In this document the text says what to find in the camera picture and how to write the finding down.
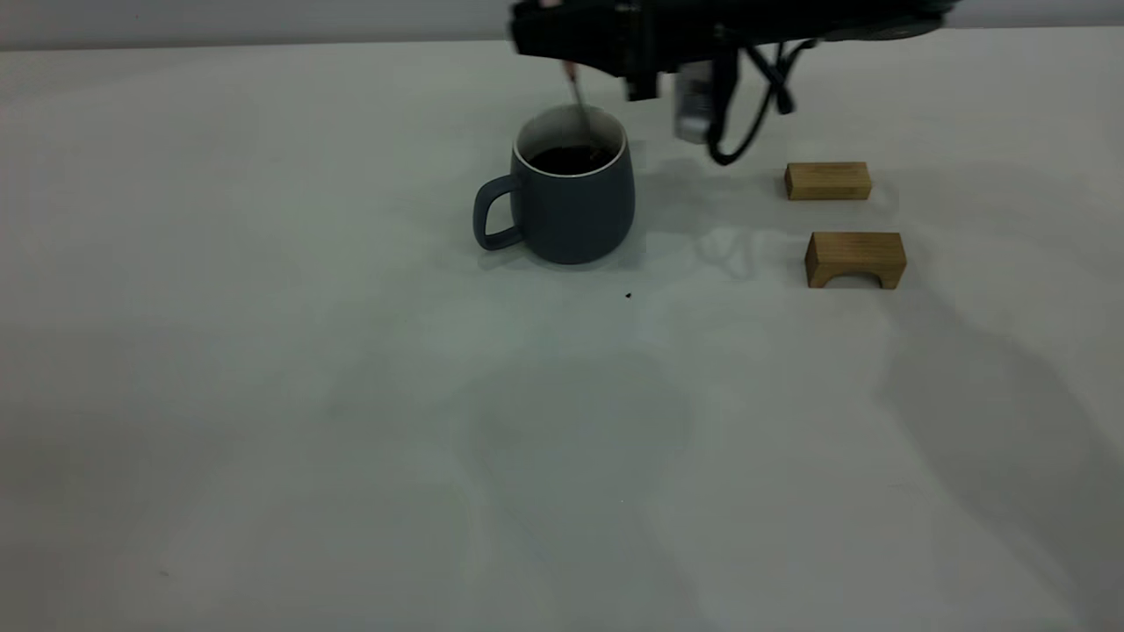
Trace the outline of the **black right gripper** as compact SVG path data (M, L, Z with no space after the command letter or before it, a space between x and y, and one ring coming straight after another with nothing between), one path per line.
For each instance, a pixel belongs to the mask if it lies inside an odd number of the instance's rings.
M659 76L736 48L717 1L518 1L511 36L523 56L574 61L623 76L631 103L659 96ZM590 36L593 39L578 39ZM615 40L623 37L623 54Z

